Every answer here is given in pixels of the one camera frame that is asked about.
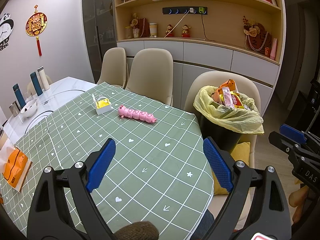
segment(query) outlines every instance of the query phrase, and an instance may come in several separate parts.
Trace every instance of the metal bolt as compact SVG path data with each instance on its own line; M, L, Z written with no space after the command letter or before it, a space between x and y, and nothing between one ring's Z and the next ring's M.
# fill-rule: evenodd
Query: metal bolt
M244 167L244 162L243 161L237 161L237 166L239 167L239 168L243 168Z
M268 171L271 172L271 173L273 173L273 172L275 172L275 168L272 167L272 166L269 166L269 167L268 167Z
M45 173L49 173L52 170L50 166L44 168Z
M77 162L77 163L75 164L75 167L76 167L77 169L82 168L82 166L83 166L83 162Z

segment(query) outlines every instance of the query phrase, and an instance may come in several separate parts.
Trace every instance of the white charging cable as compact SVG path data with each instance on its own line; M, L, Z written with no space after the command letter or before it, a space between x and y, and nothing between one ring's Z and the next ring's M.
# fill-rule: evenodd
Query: white charging cable
M190 10L182 17L182 19L177 23L177 25L175 27L178 26L178 24L183 20L183 18L190 12ZM175 27L173 27L172 30L166 36L168 36L174 30Z

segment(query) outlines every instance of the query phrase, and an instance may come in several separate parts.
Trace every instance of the beige chair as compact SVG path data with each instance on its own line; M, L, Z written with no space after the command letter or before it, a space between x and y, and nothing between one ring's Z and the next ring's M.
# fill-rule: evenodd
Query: beige chair
M247 96L254 99L255 105L260 112L260 109L261 109L260 95L255 84L251 80L243 76L240 76L234 73L229 73L229 72L221 72L221 71L205 72L196 78L196 80L193 82L193 84L189 89L189 93L187 95L187 99L184 105L184 110L189 113L194 113L199 119L201 114L193 106L193 101L195 100L195 97L198 91L204 86L218 87L228 79L233 79L236 82L239 92L246 94ZM244 134L241 136L239 140L239 143L250 142L249 166L251 168L254 168L254 147L256 144L256 139L257 139L257 135ZM219 214L225 200L227 199L227 196L228 195L226 194L213 196L208 209L215 218ZM250 194L248 193L239 221L248 216L250 206L251 206L251 197L250 197Z
M124 48L112 48L103 57L101 76L97 84L107 82L125 88L128 79L128 66Z
M165 49L143 49L134 57L126 90L172 104L173 59Z
M45 76L47 77L47 80L48 80L49 85L51 85L51 84L52 84L51 78L50 78L48 75L45 75ZM43 85L42 85L42 82L41 82L41 79L40 79L39 76L38 76L38 80L39 80L41 89L43 89ZM33 83L32 83L32 82L30 82L30 83L27 85L27 92L30 92L32 95L35 95L35 94L36 94L36 90L35 90L35 87L33 86Z

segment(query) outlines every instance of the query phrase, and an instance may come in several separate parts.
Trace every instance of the glass cabinet door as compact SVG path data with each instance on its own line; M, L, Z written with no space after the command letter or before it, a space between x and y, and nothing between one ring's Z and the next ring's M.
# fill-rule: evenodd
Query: glass cabinet door
M94 77L97 82L101 74L101 56L98 44L96 12L94 0L82 0L82 13L84 23L84 35L87 43L89 61Z
M100 43L101 59L108 49L114 48L116 44L116 32L113 18L112 0L95 0L98 35Z

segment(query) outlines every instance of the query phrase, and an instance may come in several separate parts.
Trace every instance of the black trash can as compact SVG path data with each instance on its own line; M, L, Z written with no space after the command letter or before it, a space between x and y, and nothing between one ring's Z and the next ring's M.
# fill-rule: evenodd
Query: black trash can
M241 133L219 126L208 120L204 115L201 115L199 125L203 139L211 136L221 150L229 153L233 151L241 137Z

